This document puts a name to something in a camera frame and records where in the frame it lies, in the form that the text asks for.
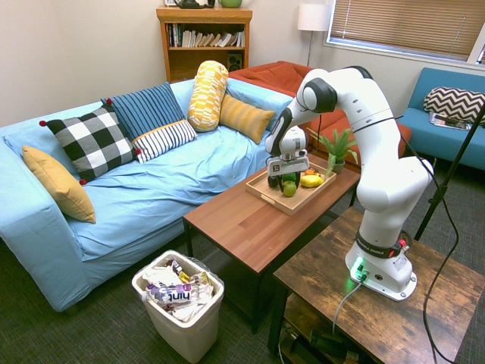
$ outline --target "small plant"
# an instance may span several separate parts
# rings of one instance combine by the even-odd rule
[[[337,129],[333,129],[333,142],[328,139],[325,135],[320,135],[316,131],[308,128],[311,137],[316,140],[320,140],[328,151],[328,167],[327,173],[325,174],[325,180],[330,176],[330,172],[337,164],[341,164],[345,161],[345,157],[352,155],[355,159],[355,163],[358,163],[357,153],[351,150],[352,146],[357,145],[356,140],[350,140],[352,136],[352,129],[347,128],[341,134]]]

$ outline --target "white trash can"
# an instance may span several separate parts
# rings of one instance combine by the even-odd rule
[[[140,299],[148,285],[148,281],[142,278],[143,272],[147,268],[164,266],[171,259],[177,260],[183,271],[189,276],[204,271],[204,269],[190,260],[190,258],[175,250],[168,250],[133,277],[131,284]],[[191,363],[198,362],[217,339],[219,308],[221,307],[224,296],[224,285],[218,280],[220,278],[216,279],[217,276],[210,271],[206,272],[209,281],[214,287],[214,294],[211,301],[188,322],[177,320],[153,301],[147,300],[144,302],[158,333],[171,347]]]

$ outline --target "white wall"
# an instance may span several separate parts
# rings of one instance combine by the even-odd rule
[[[483,70],[473,70],[429,61],[398,58],[391,55],[383,55],[382,53],[375,54],[352,49],[341,49],[331,45],[323,46],[321,68],[327,71],[334,71],[353,65],[362,66],[369,71],[383,90],[395,116],[402,115],[406,109],[423,67],[485,76],[485,67]]]
[[[242,0],[244,8],[253,10],[249,65],[279,60],[306,64],[310,32],[297,30],[299,4],[327,1]],[[0,126],[163,83],[155,14],[163,4],[164,0],[1,1]],[[323,38],[323,33],[314,33],[312,67],[366,67],[395,115],[402,113],[426,63],[322,46]]]

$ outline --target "blue couch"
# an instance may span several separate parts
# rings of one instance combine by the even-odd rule
[[[185,115],[193,80],[171,85]],[[265,166],[264,139],[290,103],[287,95],[229,80],[233,97],[276,114],[263,140],[225,126],[140,164],[134,161],[84,186],[96,224],[63,215],[23,163],[22,145],[76,168],[40,120],[79,117],[101,103],[0,128],[0,237],[30,273],[54,310],[64,311],[96,286],[183,233],[182,217]]]
[[[416,152],[453,161],[460,150],[466,130],[439,127],[429,122],[424,98],[435,87],[447,86],[485,93],[485,77],[459,72],[423,68],[408,108],[399,122],[412,129],[411,146]],[[462,157],[461,163],[485,170],[485,128],[478,127]]]

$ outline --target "window blinds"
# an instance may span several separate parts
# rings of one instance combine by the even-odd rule
[[[330,36],[466,59],[485,0],[336,0]]]

